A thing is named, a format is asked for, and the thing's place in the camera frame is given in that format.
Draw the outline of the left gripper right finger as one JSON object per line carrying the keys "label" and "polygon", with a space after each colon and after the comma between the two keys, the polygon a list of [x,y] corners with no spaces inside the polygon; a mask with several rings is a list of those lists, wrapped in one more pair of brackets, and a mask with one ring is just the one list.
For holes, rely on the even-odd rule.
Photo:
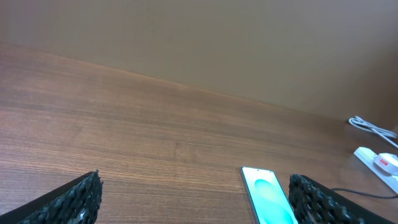
{"label": "left gripper right finger", "polygon": [[305,175],[290,176],[288,200],[299,223],[393,224]]}

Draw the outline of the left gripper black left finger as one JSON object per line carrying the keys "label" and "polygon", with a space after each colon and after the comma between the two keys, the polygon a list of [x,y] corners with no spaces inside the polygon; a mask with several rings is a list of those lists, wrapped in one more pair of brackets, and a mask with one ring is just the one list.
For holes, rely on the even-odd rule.
{"label": "left gripper black left finger", "polygon": [[103,181],[88,172],[65,185],[1,215],[1,223],[94,224],[102,202]]}

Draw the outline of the blue Galaxy smartphone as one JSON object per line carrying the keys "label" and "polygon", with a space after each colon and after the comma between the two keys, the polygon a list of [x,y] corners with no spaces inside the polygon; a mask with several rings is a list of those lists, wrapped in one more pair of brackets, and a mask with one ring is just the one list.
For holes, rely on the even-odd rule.
{"label": "blue Galaxy smartphone", "polygon": [[274,171],[242,167],[241,175],[256,223],[298,223]]}

